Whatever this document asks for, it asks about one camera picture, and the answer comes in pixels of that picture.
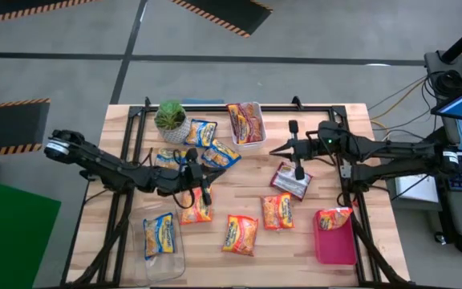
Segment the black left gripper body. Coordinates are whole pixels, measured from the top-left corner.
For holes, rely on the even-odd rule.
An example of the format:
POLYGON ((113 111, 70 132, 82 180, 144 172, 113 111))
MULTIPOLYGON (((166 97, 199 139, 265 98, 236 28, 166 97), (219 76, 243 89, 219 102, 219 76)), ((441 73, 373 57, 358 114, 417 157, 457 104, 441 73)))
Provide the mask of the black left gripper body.
POLYGON ((159 166, 161 172, 157 183, 158 194, 172 194, 173 197, 175 197, 176 193, 188 190, 192 197, 188 206, 192 206, 194 204, 193 189, 201 188, 204 203, 209 206, 212 204, 212 198, 209 192, 209 185, 205 184, 203 165, 197 161, 198 151, 195 148, 186 151, 186 162, 182 164, 178 170, 159 166))

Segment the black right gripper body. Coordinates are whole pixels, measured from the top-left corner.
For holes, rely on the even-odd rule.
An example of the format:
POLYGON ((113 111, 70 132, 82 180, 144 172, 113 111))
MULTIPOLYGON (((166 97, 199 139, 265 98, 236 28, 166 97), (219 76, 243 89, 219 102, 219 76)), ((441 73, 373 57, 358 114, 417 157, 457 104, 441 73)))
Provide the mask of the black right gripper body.
POLYGON ((288 122, 289 131, 292 138, 289 140, 290 147, 293 149, 292 156, 290 159, 295 164, 295 177, 297 180, 305 178, 305 171, 302 167, 302 160, 312 160, 316 153, 316 140, 313 140, 310 136, 317 135, 318 130, 307 131, 306 139, 298 139, 298 122, 296 120, 290 120, 288 122))

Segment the blue Maruchan ramen pack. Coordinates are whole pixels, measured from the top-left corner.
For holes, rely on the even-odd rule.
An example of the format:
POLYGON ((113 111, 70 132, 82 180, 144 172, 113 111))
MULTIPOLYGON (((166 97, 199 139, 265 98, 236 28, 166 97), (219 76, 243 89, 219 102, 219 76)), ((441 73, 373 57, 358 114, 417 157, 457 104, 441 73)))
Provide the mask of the blue Maruchan ramen pack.
POLYGON ((144 258, 146 260, 158 254, 173 254, 176 251, 173 221, 173 213, 143 220, 144 258))
POLYGON ((241 155, 226 144, 214 139, 201 158, 207 165, 227 169, 235 165, 241 159, 241 155))
POLYGON ((186 162, 186 153, 187 151, 183 149, 159 149, 156 155, 155 165, 167 169, 178 170, 180 166, 186 162))
POLYGON ((213 143, 217 122, 192 119, 184 143, 200 148, 209 148, 213 143))

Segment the red Maruchan ramen pack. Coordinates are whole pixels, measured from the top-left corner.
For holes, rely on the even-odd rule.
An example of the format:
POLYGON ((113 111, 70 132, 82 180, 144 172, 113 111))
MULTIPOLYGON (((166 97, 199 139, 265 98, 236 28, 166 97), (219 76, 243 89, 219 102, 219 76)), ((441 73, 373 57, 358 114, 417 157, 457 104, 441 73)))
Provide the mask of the red Maruchan ramen pack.
POLYGON ((304 173, 302 178, 297 179, 296 168, 282 162, 272 177, 270 185, 283 192, 290 193, 299 201, 302 201, 306 195, 306 191, 309 188, 311 180, 312 176, 308 173, 304 173))
POLYGON ((247 117, 242 112, 239 104, 228 104, 230 120, 236 143, 243 145, 249 143, 250 126, 247 117))
POLYGON ((264 137, 262 134, 262 120, 260 113, 261 109, 254 102, 242 103, 241 108, 249 126, 249 130, 247 132, 247 142, 253 143, 263 141, 264 137))

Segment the orange Maruchan ramen pack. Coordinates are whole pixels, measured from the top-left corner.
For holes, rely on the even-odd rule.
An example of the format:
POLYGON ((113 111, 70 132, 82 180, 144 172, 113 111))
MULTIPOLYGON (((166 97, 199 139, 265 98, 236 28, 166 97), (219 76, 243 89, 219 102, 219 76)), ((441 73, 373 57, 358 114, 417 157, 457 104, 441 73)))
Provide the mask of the orange Maruchan ramen pack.
POLYGON ((244 215, 229 215, 222 246, 224 252, 253 256, 258 220, 244 215))
POLYGON ((337 207, 317 212, 317 223, 321 230, 337 230, 345 225, 353 213, 350 207, 337 207))
POLYGON ((198 222, 211 222, 213 208, 204 203, 201 188, 195 188, 192 191, 194 192, 194 204, 187 209, 181 210, 180 224, 188 225, 198 222))
POLYGON ((266 230, 284 230, 294 228, 291 194, 282 193, 260 197, 263 223, 266 230))

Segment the white plastic bin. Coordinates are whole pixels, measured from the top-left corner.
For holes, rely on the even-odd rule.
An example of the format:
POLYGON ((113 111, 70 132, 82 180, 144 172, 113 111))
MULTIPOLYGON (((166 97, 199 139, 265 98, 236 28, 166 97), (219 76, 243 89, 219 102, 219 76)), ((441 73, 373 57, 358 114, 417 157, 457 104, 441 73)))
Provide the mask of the white plastic bin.
MULTIPOLYGON (((259 103, 257 103, 257 102, 254 102, 254 103, 256 103, 256 104, 259 106, 259 108, 261 109, 261 105, 260 105, 259 103)), ((263 137, 264 137, 263 141, 258 141, 258 142, 253 142, 253 143, 246 143, 246 144, 240 144, 240 145, 237 144, 237 143, 236 143, 236 137, 234 136, 234 133, 233 133, 233 126, 232 126, 232 123, 231 123, 231 121, 230 121, 230 123, 231 123, 231 129, 232 129, 233 143, 234 143, 234 145, 237 147, 238 150, 257 149, 257 148, 260 148, 260 147, 263 145, 263 143, 266 141, 266 130, 265 130, 265 125, 264 125, 264 121, 263 121, 262 111, 260 111, 260 113, 261 113, 261 120, 262 120, 262 134, 263 134, 263 137)))

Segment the green plant in patterned pot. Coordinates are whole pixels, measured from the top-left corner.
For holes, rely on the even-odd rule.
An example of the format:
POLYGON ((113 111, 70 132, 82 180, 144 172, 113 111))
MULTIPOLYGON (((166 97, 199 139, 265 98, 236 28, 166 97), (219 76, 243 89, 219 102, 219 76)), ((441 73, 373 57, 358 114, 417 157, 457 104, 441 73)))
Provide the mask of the green plant in patterned pot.
POLYGON ((156 111, 154 123, 168 143, 182 144, 190 132, 190 119, 179 100, 162 102, 156 111))

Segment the blue tape strip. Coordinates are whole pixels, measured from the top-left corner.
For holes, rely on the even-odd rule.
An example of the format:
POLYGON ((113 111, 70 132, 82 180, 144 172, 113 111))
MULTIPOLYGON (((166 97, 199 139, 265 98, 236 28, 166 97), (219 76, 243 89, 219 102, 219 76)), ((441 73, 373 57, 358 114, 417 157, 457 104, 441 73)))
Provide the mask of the blue tape strip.
POLYGON ((182 104, 195 104, 195 105, 208 105, 208 104, 223 104, 224 100, 221 99, 197 99, 197 98, 184 98, 182 104))

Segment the clear plastic bin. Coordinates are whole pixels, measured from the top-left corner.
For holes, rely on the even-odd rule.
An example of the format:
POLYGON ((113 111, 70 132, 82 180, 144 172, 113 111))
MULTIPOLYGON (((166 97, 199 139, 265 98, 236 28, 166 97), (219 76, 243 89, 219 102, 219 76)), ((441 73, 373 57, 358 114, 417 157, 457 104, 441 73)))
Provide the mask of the clear plastic bin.
POLYGON ((173 205, 154 205, 134 209, 129 215, 132 236, 132 282, 137 286, 149 286, 167 282, 183 275, 185 270, 184 243, 181 236, 179 214, 173 205), (173 254, 158 254, 149 260, 144 258, 145 218, 156 218, 173 213, 176 251, 173 254))

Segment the pink plastic bin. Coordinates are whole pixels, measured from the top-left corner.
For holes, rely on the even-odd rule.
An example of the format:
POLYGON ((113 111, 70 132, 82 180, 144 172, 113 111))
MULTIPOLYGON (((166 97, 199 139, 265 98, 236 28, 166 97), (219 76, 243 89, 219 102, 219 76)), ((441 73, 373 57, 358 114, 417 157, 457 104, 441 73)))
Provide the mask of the pink plastic bin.
POLYGON ((355 265, 357 258, 351 216, 345 225, 337 230, 321 230, 317 223, 317 212, 313 220, 317 260, 328 265, 355 265))

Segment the white paper sheet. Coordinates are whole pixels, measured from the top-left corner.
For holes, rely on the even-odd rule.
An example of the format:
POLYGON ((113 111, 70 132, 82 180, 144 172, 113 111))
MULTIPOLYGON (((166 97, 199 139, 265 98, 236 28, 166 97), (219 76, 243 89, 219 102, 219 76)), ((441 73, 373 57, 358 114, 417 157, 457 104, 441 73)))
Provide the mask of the white paper sheet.
POLYGON ((424 174, 397 177, 395 179, 395 195, 417 201, 438 203, 436 181, 432 176, 425 177, 424 174))

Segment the black hazard-striped floor mat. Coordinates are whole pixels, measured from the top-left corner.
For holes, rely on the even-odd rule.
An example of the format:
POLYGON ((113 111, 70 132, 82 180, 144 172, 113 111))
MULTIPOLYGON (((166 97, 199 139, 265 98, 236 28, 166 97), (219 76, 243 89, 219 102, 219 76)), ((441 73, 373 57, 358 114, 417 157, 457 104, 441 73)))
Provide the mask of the black hazard-striped floor mat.
POLYGON ((49 98, 0 103, 0 155, 39 151, 50 105, 49 98))
POLYGON ((245 39, 274 11, 257 0, 169 1, 245 39))
POLYGON ((0 22, 99 0, 0 0, 0 22))

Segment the green board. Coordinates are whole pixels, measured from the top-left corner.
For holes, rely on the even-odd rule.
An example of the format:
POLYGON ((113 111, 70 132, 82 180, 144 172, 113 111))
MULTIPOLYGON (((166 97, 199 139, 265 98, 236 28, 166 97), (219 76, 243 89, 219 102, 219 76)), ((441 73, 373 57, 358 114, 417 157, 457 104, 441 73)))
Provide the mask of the green board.
POLYGON ((61 202, 0 184, 0 289, 31 289, 61 202))

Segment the black aluminium table frame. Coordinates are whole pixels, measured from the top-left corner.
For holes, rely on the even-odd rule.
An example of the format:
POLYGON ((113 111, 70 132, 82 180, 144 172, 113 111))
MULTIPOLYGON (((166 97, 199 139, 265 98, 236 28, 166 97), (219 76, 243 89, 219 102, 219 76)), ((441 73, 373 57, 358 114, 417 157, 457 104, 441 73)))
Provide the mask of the black aluminium table frame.
MULTIPOLYGON (((99 146, 101 149, 119 155, 123 147, 125 127, 130 108, 139 105, 109 105, 103 124, 99 146)), ((233 147, 229 114, 224 104, 186 104, 190 119, 216 121, 217 139, 233 147)), ((360 258, 355 266, 324 265, 318 262, 314 253, 313 225, 311 220, 319 209, 337 206, 336 198, 342 192, 338 170, 321 161, 303 162, 306 172, 314 176, 303 201, 295 202, 295 228, 292 230, 263 230, 260 224, 254 256, 222 252, 228 214, 259 218, 262 222, 259 197, 278 192, 270 187, 270 179, 284 158, 269 156, 268 152, 286 143, 290 137, 288 121, 297 120, 301 134, 314 130, 318 123, 330 119, 348 123, 356 135, 374 139, 372 123, 365 104, 261 104, 266 128, 266 141, 257 148, 244 149, 238 161, 213 185, 214 219, 181 226, 181 237, 185 252, 184 273, 177 278, 155 283, 150 287, 355 287, 359 284, 357 270, 363 265, 364 279, 374 281, 373 271, 366 247, 358 238, 360 258)), ((372 241, 387 263, 403 279, 410 276, 404 258, 403 248, 397 230, 390 196, 386 190, 371 188, 358 197, 356 217, 367 214, 372 241)), ((67 260, 61 285, 74 282, 87 269, 103 246, 107 222, 114 209, 113 197, 106 192, 89 201, 80 213, 78 229, 72 245, 71 257, 67 260)), ((105 288, 149 287, 146 272, 139 269, 136 260, 132 229, 128 229, 125 252, 120 266, 120 282, 112 282, 117 265, 119 242, 108 257, 106 279, 93 278, 91 288, 101 285, 105 288)))

